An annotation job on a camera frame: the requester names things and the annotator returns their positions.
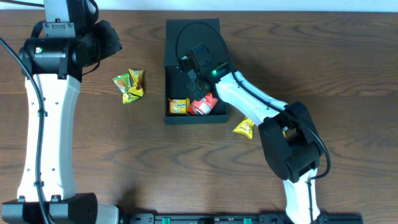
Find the red chips can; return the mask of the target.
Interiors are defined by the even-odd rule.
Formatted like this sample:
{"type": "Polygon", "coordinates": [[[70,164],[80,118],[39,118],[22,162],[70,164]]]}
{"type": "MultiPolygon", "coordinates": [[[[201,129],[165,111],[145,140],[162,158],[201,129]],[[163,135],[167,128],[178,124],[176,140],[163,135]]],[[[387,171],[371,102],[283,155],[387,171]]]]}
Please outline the red chips can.
{"type": "Polygon", "coordinates": [[[188,106],[188,112],[194,116],[209,115],[218,101],[219,99],[215,98],[211,93],[208,93],[199,101],[193,100],[188,106]]]}

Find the orange biscuit packet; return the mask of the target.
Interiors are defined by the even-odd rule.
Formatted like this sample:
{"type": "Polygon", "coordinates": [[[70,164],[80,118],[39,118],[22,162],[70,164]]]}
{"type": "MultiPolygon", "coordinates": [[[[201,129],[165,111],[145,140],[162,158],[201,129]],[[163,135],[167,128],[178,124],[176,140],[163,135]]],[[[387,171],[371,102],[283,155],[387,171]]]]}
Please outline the orange biscuit packet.
{"type": "Polygon", "coordinates": [[[188,107],[190,106],[190,99],[169,99],[169,114],[188,114],[188,107]]]}

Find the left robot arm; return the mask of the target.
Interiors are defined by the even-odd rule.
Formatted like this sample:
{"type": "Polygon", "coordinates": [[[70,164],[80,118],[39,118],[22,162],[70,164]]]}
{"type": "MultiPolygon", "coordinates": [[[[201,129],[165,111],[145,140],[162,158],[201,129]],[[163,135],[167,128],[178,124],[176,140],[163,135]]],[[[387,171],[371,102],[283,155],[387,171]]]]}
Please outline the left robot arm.
{"type": "Polygon", "coordinates": [[[19,52],[29,102],[27,150],[15,200],[1,209],[6,223],[110,223],[119,208],[77,193],[73,173],[73,119],[83,69],[120,51],[116,31],[87,1],[44,1],[38,22],[19,52]]]}

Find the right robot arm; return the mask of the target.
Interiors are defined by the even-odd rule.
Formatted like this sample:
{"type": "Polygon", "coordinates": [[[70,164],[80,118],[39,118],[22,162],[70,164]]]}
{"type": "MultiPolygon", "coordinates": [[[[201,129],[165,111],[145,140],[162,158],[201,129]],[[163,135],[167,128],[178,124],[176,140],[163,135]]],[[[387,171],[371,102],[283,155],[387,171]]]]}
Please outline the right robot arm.
{"type": "Polygon", "coordinates": [[[314,223],[320,215],[315,180],[326,147],[308,109],[300,102],[289,105],[265,94],[230,61],[214,61],[204,44],[178,56],[177,62],[190,78],[187,89],[195,99],[213,92],[254,122],[266,162],[284,183],[287,216],[293,223],[314,223]]]}

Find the dark green open box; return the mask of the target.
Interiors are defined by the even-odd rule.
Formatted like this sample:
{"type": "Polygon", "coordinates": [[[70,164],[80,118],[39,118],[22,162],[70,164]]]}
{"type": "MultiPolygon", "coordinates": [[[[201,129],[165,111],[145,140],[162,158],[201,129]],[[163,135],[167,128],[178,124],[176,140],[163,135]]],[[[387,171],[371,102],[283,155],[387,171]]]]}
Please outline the dark green open box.
{"type": "Polygon", "coordinates": [[[218,64],[227,61],[223,44],[218,36],[219,19],[169,19],[166,21],[165,42],[165,123],[172,124],[210,124],[225,123],[229,119],[228,105],[217,102],[209,115],[194,116],[191,114],[171,114],[170,100],[194,100],[186,84],[190,77],[182,71],[177,60],[188,55],[194,47],[204,44],[211,59],[218,64]]]}

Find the yellow orange snack packet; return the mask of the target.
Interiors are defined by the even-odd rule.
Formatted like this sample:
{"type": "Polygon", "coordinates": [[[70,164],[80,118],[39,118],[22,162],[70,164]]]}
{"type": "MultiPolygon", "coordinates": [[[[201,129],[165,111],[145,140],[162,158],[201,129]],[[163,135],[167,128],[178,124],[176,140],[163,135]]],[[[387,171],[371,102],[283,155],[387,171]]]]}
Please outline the yellow orange snack packet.
{"type": "Polygon", "coordinates": [[[254,122],[247,116],[233,129],[234,133],[243,134],[248,139],[253,137],[254,122]]]}

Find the yellow-green chocolate snack packet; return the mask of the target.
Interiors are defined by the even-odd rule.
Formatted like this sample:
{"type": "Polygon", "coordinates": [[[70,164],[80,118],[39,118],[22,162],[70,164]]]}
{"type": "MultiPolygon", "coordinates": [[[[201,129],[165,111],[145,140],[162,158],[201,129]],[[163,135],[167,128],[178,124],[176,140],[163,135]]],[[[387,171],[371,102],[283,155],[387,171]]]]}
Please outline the yellow-green chocolate snack packet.
{"type": "Polygon", "coordinates": [[[143,96],[144,89],[143,89],[143,77],[144,77],[144,70],[134,70],[129,69],[129,74],[131,76],[131,87],[128,90],[129,93],[132,93],[136,96],[143,96]]]}

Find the green snack packet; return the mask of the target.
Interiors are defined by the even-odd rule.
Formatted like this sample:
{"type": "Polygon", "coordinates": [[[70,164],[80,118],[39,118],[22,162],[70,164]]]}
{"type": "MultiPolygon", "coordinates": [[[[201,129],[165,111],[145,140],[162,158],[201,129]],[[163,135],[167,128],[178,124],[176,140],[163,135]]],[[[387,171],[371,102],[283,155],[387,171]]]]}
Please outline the green snack packet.
{"type": "Polygon", "coordinates": [[[115,78],[113,78],[113,82],[123,94],[123,104],[132,103],[133,101],[139,99],[139,96],[133,95],[129,92],[129,89],[132,87],[131,76],[129,73],[116,76],[115,78]]]}

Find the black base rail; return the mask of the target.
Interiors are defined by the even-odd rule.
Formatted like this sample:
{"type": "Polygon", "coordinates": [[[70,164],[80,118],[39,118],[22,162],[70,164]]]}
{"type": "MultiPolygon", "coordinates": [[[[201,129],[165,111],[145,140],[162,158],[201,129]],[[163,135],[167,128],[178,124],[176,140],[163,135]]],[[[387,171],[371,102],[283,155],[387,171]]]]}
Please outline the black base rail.
{"type": "MultiPolygon", "coordinates": [[[[123,224],[293,224],[284,213],[264,213],[260,215],[154,215],[135,213],[121,215],[123,224]]],[[[360,215],[321,214],[313,223],[319,224],[363,224],[360,215]]]]}

